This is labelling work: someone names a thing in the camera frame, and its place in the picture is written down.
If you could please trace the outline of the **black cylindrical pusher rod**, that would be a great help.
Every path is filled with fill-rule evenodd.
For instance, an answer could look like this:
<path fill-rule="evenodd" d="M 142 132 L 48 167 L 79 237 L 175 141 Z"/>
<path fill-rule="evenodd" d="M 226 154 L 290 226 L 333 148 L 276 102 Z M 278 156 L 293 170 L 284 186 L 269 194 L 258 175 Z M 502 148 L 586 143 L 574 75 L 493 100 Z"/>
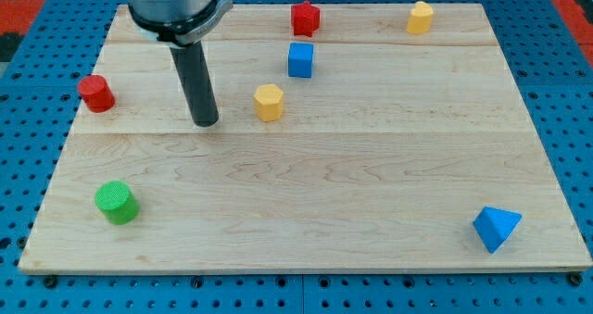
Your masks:
<path fill-rule="evenodd" d="M 214 125 L 219 112 L 202 44 L 197 42 L 185 48 L 172 48 L 170 53 L 193 123 L 198 127 Z"/>

